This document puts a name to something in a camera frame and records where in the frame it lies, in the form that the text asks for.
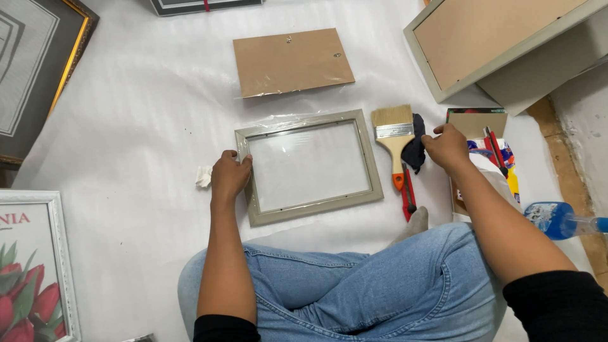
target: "blue spray bottle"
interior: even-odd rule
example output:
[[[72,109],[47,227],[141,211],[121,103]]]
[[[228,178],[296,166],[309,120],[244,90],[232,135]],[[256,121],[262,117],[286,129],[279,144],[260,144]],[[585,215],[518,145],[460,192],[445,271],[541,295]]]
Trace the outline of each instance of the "blue spray bottle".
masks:
[[[552,240],[608,233],[608,218],[575,215],[572,206],[564,202],[536,202],[523,215]]]

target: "hand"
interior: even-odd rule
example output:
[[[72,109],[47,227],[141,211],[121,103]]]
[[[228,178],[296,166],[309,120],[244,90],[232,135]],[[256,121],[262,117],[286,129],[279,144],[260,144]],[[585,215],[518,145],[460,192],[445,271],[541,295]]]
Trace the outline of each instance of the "hand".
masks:
[[[441,135],[435,138],[423,135],[421,141],[430,158],[449,176],[453,176],[459,169],[472,165],[466,138],[454,125],[444,124],[435,128],[433,132]]]
[[[213,166],[211,173],[212,200],[233,203],[247,185],[254,159],[251,155],[247,155],[240,163],[233,159],[236,156],[237,151],[226,150]]]

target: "blue jeans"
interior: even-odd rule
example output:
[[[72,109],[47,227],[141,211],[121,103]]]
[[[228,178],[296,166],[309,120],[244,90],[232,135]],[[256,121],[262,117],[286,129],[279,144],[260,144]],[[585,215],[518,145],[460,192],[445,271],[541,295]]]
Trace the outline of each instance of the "blue jeans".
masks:
[[[505,313],[501,288],[465,223],[430,229],[374,255],[247,244],[244,252],[263,342],[490,342]],[[205,253],[179,277],[190,339]]]

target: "foot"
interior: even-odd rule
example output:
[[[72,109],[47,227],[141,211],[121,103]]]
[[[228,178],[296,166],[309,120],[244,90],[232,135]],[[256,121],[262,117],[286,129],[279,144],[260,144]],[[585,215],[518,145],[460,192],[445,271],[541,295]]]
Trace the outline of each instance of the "foot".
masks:
[[[428,229],[429,211],[425,207],[420,206],[410,217],[405,230],[390,243],[389,247]]]

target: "red tulip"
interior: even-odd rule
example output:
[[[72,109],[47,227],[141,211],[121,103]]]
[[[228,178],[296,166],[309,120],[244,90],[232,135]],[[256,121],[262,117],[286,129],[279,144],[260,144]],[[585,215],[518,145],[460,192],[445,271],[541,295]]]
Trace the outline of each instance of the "red tulip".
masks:
[[[13,302],[9,297],[0,297],[0,337],[13,322]]]
[[[38,296],[38,292],[40,291],[40,285],[42,284],[42,280],[44,279],[44,265],[38,265],[38,266],[34,267],[33,269],[29,270],[26,274],[26,278],[22,282],[18,283],[15,287],[13,287],[12,290],[9,291],[9,293],[7,295],[10,297],[10,299],[13,302],[17,299],[17,297],[21,293],[21,290],[23,290],[23,288],[27,285],[27,283],[29,283],[30,280],[32,280],[36,271],[38,271],[38,276],[36,277],[36,287],[34,288],[34,297]]]
[[[59,297],[59,285],[56,282],[47,286],[42,290],[38,297],[34,299],[34,304],[30,310],[30,317],[37,313],[42,322],[48,323],[50,317],[53,315],[55,306],[57,306]]]
[[[61,323],[59,323],[59,325],[55,328],[55,336],[57,336],[57,338],[62,338],[66,335],[66,325],[63,322],[63,320],[61,321]]]
[[[2,342],[33,342],[34,328],[27,318],[22,319],[4,336]]]
[[[7,274],[9,272],[18,270],[21,272],[21,264],[20,263],[10,263],[6,265],[3,269],[0,270],[0,274]]]

